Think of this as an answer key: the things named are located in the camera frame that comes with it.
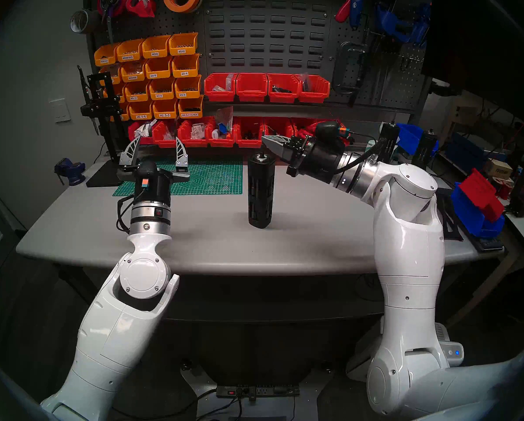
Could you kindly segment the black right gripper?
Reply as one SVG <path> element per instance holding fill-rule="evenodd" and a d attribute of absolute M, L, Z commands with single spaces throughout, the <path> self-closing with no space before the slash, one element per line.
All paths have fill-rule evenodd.
<path fill-rule="evenodd" d="M 288 162 L 288 175 L 306 175 L 329 184 L 345 152 L 341 137 L 286 137 L 264 135 L 262 143 L 276 157 Z"/>

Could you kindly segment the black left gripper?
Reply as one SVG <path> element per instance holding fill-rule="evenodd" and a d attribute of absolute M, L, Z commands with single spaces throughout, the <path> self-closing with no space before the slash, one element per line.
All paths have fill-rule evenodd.
<path fill-rule="evenodd" d="M 119 155 L 120 171 L 132 173 L 135 178 L 133 194 L 121 198 L 118 207 L 128 200 L 158 202 L 171 206 L 171 186 L 190 179 L 188 153 L 180 139 L 176 138 L 176 170 L 168 171 L 158 166 L 137 166 L 141 136 L 134 138 Z"/>

